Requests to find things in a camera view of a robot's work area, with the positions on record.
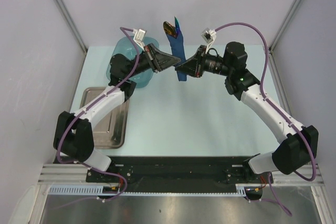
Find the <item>blue paper napkin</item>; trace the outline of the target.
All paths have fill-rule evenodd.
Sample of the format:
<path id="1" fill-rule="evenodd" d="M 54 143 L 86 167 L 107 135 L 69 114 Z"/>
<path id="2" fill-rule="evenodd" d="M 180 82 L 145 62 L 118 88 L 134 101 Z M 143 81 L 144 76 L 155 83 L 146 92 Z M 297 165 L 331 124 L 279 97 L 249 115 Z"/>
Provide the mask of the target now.
<path id="1" fill-rule="evenodd" d="M 184 37 L 181 31 L 177 30 L 175 27 L 173 28 L 173 34 L 167 34 L 168 41 L 170 43 L 172 55 L 180 58 L 181 62 L 184 63 L 185 51 L 184 51 Z"/>

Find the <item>iridescent spoon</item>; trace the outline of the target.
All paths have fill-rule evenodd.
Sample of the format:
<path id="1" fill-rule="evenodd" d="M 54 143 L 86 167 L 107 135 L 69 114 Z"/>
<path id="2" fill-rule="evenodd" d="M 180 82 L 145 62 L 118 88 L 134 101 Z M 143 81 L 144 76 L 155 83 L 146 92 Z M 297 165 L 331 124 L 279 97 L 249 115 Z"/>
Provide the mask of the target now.
<path id="1" fill-rule="evenodd" d="M 164 29 L 164 32 L 166 35 L 169 35 L 173 38 L 174 37 L 174 25 L 172 25 L 171 23 L 167 22 L 167 21 L 164 21 L 163 22 L 163 29 Z"/>

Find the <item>iridescent fork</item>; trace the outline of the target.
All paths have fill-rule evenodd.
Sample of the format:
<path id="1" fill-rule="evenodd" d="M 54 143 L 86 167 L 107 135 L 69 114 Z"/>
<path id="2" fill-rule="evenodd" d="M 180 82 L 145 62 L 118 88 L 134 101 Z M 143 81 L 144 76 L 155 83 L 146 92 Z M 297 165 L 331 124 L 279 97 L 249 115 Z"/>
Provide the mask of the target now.
<path id="1" fill-rule="evenodd" d="M 177 38 L 180 34 L 181 30 L 180 30 L 180 25 L 179 25 L 179 21 L 177 19 L 177 17 L 174 17 L 174 37 Z"/>

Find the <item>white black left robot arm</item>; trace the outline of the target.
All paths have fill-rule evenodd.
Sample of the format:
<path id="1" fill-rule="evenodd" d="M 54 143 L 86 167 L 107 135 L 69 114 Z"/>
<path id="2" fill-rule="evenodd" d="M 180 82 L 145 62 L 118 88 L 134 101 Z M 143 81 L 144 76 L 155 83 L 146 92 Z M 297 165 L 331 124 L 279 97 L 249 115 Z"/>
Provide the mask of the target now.
<path id="1" fill-rule="evenodd" d="M 93 129 L 113 109 L 127 102 L 133 95 L 136 83 L 130 78 L 147 70 L 161 72 L 180 63 L 180 58 L 158 50 L 153 44 L 130 60 L 116 54 L 110 60 L 110 82 L 91 102 L 74 113 L 62 112 L 57 121 L 53 146 L 57 154 L 64 153 L 88 167 L 98 169 L 105 182 L 115 178 L 116 169 L 111 158 L 94 146 Z"/>

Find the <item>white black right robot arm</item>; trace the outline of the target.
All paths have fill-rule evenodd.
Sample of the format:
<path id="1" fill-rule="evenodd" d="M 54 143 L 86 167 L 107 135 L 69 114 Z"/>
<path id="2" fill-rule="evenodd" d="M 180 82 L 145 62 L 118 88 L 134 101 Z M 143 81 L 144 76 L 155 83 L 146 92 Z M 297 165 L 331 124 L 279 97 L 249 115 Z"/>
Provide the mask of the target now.
<path id="1" fill-rule="evenodd" d="M 257 154 L 245 161 L 243 179 L 254 183 L 262 173 L 280 171 L 289 175 L 308 162 L 315 164 L 318 130 L 304 126 L 261 90 L 260 81 L 247 69 L 247 52 L 239 42 L 226 45 L 224 55 L 214 56 L 200 46 L 195 55 L 175 68 L 177 72 L 200 78 L 209 72 L 225 76 L 230 95 L 252 109 L 268 126 L 279 146 L 276 150 Z"/>

